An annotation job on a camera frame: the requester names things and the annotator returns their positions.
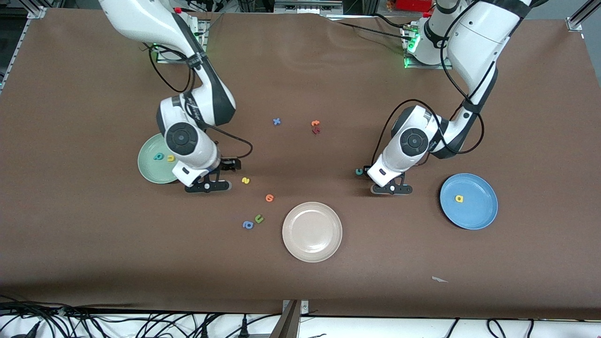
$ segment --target white robotic arm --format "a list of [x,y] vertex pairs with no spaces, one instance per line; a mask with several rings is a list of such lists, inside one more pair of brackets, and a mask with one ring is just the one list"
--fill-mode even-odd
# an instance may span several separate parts
[[[462,2],[456,0],[457,8]],[[440,159],[460,153],[469,129],[495,84],[496,60],[521,22],[520,14],[527,13],[529,4],[530,0],[480,0],[466,7],[467,12],[452,27],[447,52],[453,68],[468,85],[468,97],[452,121],[421,106],[407,108],[400,114],[392,127],[392,140],[367,172],[377,185],[372,187],[374,193],[397,194],[399,186],[394,179],[419,162],[427,152]],[[445,24],[448,30],[451,23],[445,21]],[[433,45],[429,40],[421,41],[416,48],[419,57],[414,55],[422,62],[436,57],[440,63],[440,48],[444,45],[430,46]]]
[[[181,51],[202,81],[192,91],[161,101],[156,116],[167,146],[178,159],[173,173],[190,188],[220,166],[219,150],[204,130],[207,125],[219,126],[231,120],[236,111],[234,97],[167,0],[100,0],[100,5],[112,26],[125,37]],[[213,182],[207,184],[201,191],[220,190]]]

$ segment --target gray floor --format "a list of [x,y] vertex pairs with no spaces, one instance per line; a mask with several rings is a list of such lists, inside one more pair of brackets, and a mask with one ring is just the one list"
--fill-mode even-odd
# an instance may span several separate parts
[[[546,4],[533,9],[528,19],[565,19],[584,2],[586,0],[549,0]],[[66,7],[71,8],[100,8],[98,0],[66,0],[65,3]],[[378,12],[382,14],[390,13],[386,10],[385,0],[380,0],[379,8]],[[0,73],[6,71],[24,24],[24,19],[0,17]],[[601,85],[601,10],[589,17],[582,28],[588,53]]]

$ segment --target plate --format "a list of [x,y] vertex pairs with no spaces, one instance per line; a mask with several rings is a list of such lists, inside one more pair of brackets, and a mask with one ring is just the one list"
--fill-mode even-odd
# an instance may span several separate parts
[[[163,154],[163,159],[157,160],[154,157]],[[156,183],[165,184],[177,180],[175,174],[171,171],[175,167],[176,161],[168,162],[167,156],[172,155],[170,149],[165,143],[165,138],[161,134],[156,134],[144,143],[138,154],[138,170],[145,179]]]
[[288,213],[282,237],[292,256],[303,262],[322,262],[338,250],[342,241],[342,224],[329,206],[306,202]]
[[495,191],[474,174],[457,174],[442,185],[441,206],[451,222],[468,230],[480,230],[495,220],[499,209]]

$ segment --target brown tabletop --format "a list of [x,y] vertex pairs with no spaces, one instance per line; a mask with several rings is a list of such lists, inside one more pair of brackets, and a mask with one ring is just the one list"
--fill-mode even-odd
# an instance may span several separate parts
[[[461,97],[442,71],[404,69],[396,38],[312,14],[223,15],[208,50],[237,102],[223,128],[255,150],[223,176],[231,191],[199,195],[138,172],[157,106],[174,95],[141,48],[101,11],[51,9],[31,24],[0,96],[0,292],[139,309],[271,312],[304,298],[327,315],[601,319],[601,91],[563,21],[520,26],[481,146],[409,170],[404,197],[370,194],[355,168],[399,102],[449,117]],[[185,67],[159,69],[184,86]],[[224,155],[246,151],[209,135]],[[439,189],[456,173],[495,189],[489,227],[462,230],[442,214]],[[287,212],[305,201],[343,224],[322,263],[282,241]],[[265,221],[243,229],[257,214]]]

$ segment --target white plate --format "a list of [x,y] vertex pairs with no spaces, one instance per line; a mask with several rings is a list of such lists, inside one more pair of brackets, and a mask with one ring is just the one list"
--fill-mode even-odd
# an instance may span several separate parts
[[292,256],[304,262],[317,263],[332,257],[340,246],[342,224],[329,206],[306,202],[288,213],[282,237]]

